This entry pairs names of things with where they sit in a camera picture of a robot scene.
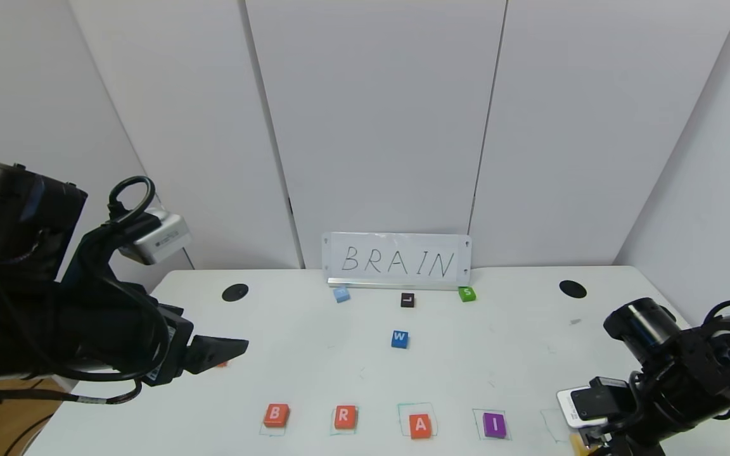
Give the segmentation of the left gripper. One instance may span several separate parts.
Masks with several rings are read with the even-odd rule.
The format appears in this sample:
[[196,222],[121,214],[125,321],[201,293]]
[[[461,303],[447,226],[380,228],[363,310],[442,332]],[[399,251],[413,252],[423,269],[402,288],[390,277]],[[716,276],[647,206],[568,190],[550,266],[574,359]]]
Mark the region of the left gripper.
[[197,335],[183,310],[159,303],[112,306],[99,311],[99,357],[112,370],[105,381],[170,384],[183,370],[200,374],[243,355],[245,339]]

